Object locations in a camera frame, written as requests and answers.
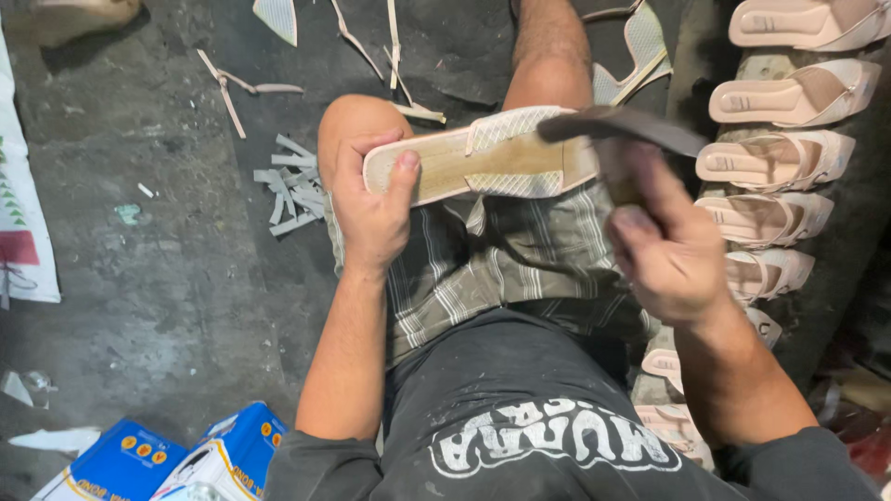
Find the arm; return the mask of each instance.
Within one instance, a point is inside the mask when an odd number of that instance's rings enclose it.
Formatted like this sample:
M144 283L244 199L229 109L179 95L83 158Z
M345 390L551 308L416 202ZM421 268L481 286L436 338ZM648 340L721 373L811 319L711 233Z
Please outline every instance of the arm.
M404 152L386 194L365 190L363 157L401 137L397 129L341 143L331 187L344 235L344 269L300 394L296 430L322 439L373 439L384 396L390 263L408 241L408 210L418 155Z
M712 447L757 444L817 426L734 303L711 217L693 206L655 147L631 144L623 160L647 211L624 206L612 215L617 263L642 306L674 327L684 395L703 437Z

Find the man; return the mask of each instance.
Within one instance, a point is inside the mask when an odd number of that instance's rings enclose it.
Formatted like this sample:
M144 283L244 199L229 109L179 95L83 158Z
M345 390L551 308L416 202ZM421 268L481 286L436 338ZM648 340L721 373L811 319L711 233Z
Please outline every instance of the man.
M589 105L569 1L518 7L504 109ZM723 240L657 149L625 148L646 210L612 212L610 251L596 180L546 201L486 199L465 225L441 204L409 211L419 166L406 152L388 192L367 193L363 156L411 135L370 97L342 97L322 120L340 282L270 501L876 498L734 304ZM640 305L674 327L691 413L727 481L640 425L625 352L595 335L632 304L613 255Z

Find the striped shorts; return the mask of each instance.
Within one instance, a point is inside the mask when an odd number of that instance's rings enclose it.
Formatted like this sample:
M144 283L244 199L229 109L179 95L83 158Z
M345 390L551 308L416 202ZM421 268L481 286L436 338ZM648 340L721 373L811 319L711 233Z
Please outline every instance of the striped shorts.
M388 273L388 366L499 307L575 336L640 339L653 321L617 271L603 228L611 210L597 179L548 199L468 193L412 209L408 243ZM325 220L339 276L343 233L330 194Z

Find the hairy leg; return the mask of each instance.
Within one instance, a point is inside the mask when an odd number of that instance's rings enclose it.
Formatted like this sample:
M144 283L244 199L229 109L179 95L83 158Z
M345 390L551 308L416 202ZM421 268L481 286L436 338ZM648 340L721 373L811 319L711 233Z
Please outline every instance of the hairy leg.
M519 0L519 35L505 110L539 104L584 108L592 101L591 49L569 0Z
M319 177L322 185L330 187L329 181L337 165L337 151L340 141L361 134L386 132L401 128L403 139L414 136L412 127L402 113L392 104L377 97L347 94L334 100L319 124Z

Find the black t-shirt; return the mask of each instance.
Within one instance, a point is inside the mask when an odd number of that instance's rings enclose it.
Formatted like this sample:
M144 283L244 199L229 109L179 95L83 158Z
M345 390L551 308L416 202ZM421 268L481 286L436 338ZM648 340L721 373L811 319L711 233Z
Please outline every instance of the black t-shirt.
M388 375L383 456L294 431L266 499L878 499L820 428L717 451L726 481L706 472L641 425L603 369L624 358L506 309L478 316Z

